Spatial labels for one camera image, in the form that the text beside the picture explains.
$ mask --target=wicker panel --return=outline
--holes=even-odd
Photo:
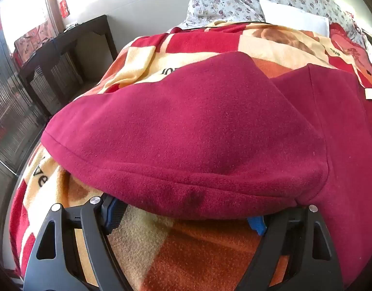
[[[35,70],[34,79],[30,85],[51,114],[54,115],[63,107],[39,67]]]
[[[34,105],[0,78],[0,160],[13,171],[20,169],[26,146],[33,143],[45,123]]]
[[[51,72],[65,97],[68,99],[72,98],[79,90],[80,83],[73,68],[67,60],[67,54],[61,56],[58,64],[51,69]]]

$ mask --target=fleece fabric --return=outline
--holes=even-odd
[[[351,73],[308,65],[268,79],[226,53],[79,98],[42,143],[84,183],[161,215],[315,204],[348,284],[372,254],[372,101]]]

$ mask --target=window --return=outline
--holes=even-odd
[[[45,0],[3,0],[0,4],[1,24],[8,48],[15,50],[15,41],[47,20]]]

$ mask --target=blue plastic part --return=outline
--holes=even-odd
[[[117,199],[113,198],[111,204],[109,205],[107,214],[106,214],[106,221],[105,221],[105,225],[104,225],[105,228],[109,228],[111,223],[112,223],[113,211],[115,210],[116,203],[117,203]]]
[[[248,221],[249,226],[251,227],[251,229],[255,230],[257,232],[257,234],[259,234],[260,236],[264,235],[264,233],[267,230],[267,226],[264,223],[264,217],[263,216],[261,216],[261,217],[250,217],[250,218],[247,218],[247,221]]]

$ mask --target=white pillow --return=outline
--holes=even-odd
[[[260,6],[267,23],[316,32],[324,37],[329,37],[329,20],[326,17],[268,0],[260,0]]]

